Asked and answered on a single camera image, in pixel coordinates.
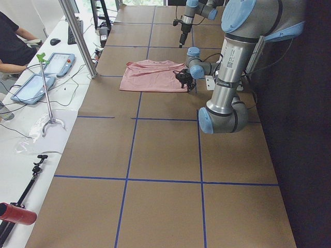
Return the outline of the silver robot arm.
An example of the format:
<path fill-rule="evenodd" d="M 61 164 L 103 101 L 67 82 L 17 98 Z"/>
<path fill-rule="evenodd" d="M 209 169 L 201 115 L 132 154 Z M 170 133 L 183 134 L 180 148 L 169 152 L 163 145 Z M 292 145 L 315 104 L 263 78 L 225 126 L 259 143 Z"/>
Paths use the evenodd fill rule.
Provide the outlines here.
<path fill-rule="evenodd" d="M 221 60 L 205 63 L 200 50 L 188 49 L 185 65 L 194 79 L 217 73 L 212 98 L 199 110 L 204 133 L 234 133 L 248 122 L 248 110 L 236 93 L 260 37 L 265 42 L 293 39 L 303 32 L 306 1 L 227 1 L 221 18 Z"/>
<path fill-rule="evenodd" d="M 187 0 L 184 14 L 178 18 L 177 11 L 175 12 L 175 19 L 173 21 L 173 26 L 181 25 L 181 35 L 179 39 L 179 48 L 182 48 L 185 45 L 188 34 L 191 32 L 191 29 L 194 25 L 194 17 L 196 15 L 201 16 L 203 22 L 205 19 L 214 20 L 217 16 L 218 10 L 217 7 L 223 6 L 225 1 L 209 0 L 205 3 L 200 2 L 199 0 Z"/>

